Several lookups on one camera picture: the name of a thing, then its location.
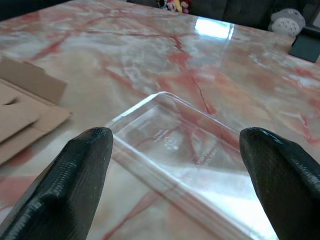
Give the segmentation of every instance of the marble table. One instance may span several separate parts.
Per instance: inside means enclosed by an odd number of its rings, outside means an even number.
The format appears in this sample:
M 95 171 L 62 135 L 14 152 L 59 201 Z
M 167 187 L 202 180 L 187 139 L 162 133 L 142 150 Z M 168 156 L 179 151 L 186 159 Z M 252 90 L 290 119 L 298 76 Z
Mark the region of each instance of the marble table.
M 160 91 L 237 132 L 267 128 L 320 162 L 320 67 L 288 55 L 293 40 L 111 0 L 75 0 L 1 22 L 1 55 L 67 82 L 60 105 L 73 114 L 0 167 L 0 222 L 69 139 Z M 112 161 L 87 239 L 220 238 Z

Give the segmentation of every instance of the gray plush toy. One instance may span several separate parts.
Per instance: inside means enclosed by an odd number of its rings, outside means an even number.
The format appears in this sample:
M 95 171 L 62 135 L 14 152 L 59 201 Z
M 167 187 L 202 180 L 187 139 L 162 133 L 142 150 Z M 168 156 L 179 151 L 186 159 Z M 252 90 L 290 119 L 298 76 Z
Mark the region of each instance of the gray plush toy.
M 306 21 L 298 10 L 286 8 L 271 15 L 268 30 L 295 37 L 305 26 Z

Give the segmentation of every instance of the cardboard piece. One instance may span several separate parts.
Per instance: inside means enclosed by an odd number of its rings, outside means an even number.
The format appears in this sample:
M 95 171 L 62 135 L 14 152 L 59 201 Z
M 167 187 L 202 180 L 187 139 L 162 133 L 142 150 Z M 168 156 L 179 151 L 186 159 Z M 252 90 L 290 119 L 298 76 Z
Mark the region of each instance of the cardboard piece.
M 66 84 L 30 63 L 0 62 L 0 164 L 49 133 L 69 116 L 56 106 Z

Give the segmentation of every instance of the cardboard box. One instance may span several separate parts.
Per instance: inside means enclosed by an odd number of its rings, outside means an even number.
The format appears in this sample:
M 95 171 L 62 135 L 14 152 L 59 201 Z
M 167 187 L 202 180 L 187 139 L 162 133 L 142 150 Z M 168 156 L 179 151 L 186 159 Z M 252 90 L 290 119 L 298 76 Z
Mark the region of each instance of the cardboard box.
M 49 133 L 69 116 L 57 106 L 66 84 L 37 66 L 0 62 L 0 164 Z

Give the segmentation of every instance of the clear plastic tray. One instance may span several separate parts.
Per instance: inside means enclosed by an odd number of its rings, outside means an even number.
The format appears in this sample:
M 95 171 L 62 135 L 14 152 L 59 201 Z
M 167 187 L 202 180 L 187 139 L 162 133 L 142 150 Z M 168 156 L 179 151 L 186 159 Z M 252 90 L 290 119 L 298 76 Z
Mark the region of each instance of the clear plastic tray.
M 276 240 L 239 152 L 239 133 L 168 93 L 108 124 L 112 158 L 223 240 Z

